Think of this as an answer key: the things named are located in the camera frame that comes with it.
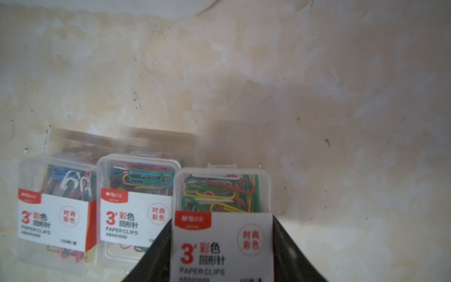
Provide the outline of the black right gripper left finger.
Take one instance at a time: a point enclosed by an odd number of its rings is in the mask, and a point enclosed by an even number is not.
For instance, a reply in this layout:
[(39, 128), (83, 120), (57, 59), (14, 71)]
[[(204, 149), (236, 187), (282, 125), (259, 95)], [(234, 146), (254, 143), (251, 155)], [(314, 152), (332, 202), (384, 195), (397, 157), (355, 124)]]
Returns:
[(122, 282), (169, 282), (172, 220)]

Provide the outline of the white plastic storage box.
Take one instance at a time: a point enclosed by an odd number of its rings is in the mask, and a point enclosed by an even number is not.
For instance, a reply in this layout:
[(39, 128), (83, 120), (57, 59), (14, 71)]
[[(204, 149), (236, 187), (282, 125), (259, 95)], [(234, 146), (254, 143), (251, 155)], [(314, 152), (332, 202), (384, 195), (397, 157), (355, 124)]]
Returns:
[(210, 8), (215, 2), (215, 0), (4, 0), (1, 4), (71, 12), (157, 16), (166, 20), (176, 20), (197, 15)]

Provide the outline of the paper clip box side-left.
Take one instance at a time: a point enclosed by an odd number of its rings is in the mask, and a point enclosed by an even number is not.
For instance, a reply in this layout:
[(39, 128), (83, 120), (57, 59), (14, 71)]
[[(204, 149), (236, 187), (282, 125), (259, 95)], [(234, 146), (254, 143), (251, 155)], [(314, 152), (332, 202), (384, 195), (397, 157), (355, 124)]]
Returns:
[(18, 174), (18, 255), (81, 275), (96, 262), (96, 166), (90, 152), (39, 155)]

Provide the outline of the paper clip box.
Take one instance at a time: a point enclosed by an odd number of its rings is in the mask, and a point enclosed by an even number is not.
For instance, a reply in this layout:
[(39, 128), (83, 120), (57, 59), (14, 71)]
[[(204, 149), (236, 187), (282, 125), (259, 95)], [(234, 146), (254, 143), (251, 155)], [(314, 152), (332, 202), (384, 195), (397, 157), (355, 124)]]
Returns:
[(173, 193), (171, 281), (274, 281), (272, 181), (266, 171), (184, 168)]
[(171, 219), (173, 159), (110, 154), (97, 161), (97, 261), (129, 271)]

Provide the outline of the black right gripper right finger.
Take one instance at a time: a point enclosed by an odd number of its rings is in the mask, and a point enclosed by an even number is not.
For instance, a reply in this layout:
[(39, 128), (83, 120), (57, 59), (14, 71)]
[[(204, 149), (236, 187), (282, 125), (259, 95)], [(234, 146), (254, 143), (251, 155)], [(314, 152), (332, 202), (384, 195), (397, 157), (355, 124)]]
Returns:
[(279, 220), (273, 216), (272, 245), (275, 282), (326, 282)]

